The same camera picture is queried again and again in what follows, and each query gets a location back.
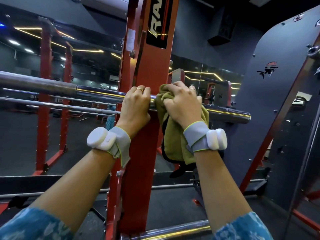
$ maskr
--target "hand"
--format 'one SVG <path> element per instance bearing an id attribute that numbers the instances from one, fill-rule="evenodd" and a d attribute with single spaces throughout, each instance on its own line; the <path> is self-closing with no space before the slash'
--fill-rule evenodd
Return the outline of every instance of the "hand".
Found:
<path id="1" fill-rule="evenodd" d="M 202 97 L 197 97 L 196 88 L 189 88 L 182 82 L 177 81 L 164 87 L 174 94 L 174 99 L 166 98 L 163 103 L 170 117 L 186 129 L 196 121 L 201 121 Z"/>
<path id="2" fill-rule="evenodd" d="M 128 133 L 131 139 L 150 121 L 148 114 L 150 92 L 149 87 L 145 88 L 140 85 L 132 87 L 124 97 L 120 118 L 116 126 Z"/>

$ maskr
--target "person's right hand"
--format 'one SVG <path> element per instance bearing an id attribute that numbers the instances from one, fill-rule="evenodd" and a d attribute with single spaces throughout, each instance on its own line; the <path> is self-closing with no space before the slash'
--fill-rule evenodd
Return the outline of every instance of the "person's right hand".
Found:
<path id="1" fill-rule="evenodd" d="M 168 84 L 164 89 L 174 94 L 174 99 L 166 98 L 163 103 L 170 117 L 186 129 L 194 122 L 201 121 L 201 101 L 202 97 L 197 97 L 196 88 L 189 88 L 182 82 L 177 81 Z"/>

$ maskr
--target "white wrist device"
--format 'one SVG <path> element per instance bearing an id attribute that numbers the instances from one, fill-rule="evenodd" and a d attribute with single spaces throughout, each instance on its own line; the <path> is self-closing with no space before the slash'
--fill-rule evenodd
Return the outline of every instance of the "white wrist device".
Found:
<path id="1" fill-rule="evenodd" d="M 128 134 L 117 126 L 109 131 L 104 127 L 98 127 L 87 138 L 87 145 L 91 148 L 107 151 L 114 158 L 121 158 L 123 168 L 130 160 L 130 143 Z"/>
<path id="2" fill-rule="evenodd" d="M 228 145 L 224 129 L 209 129 L 203 121 L 189 125 L 183 135 L 188 142 L 188 150 L 192 153 L 209 149 L 225 150 Z"/>

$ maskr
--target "forearm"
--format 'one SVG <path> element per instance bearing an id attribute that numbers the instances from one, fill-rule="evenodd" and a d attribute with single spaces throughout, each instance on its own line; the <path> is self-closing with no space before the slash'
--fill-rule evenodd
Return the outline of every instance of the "forearm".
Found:
<path id="1" fill-rule="evenodd" d="M 194 153 L 206 213 L 215 233 L 251 208 L 231 177 L 218 151 Z"/>
<path id="2" fill-rule="evenodd" d="M 109 153 L 92 149 L 31 207 L 46 210 L 76 233 L 114 162 Z"/>

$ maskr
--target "speaker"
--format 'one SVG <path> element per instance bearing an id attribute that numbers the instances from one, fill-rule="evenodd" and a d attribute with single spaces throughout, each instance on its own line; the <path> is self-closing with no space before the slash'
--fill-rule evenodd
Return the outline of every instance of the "speaker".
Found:
<path id="1" fill-rule="evenodd" d="M 231 8 L 227 6 L 219 8 L 209 28 L 209 44 L 216 46 L 230 42 L 236 21 L 236 15 Z"/>

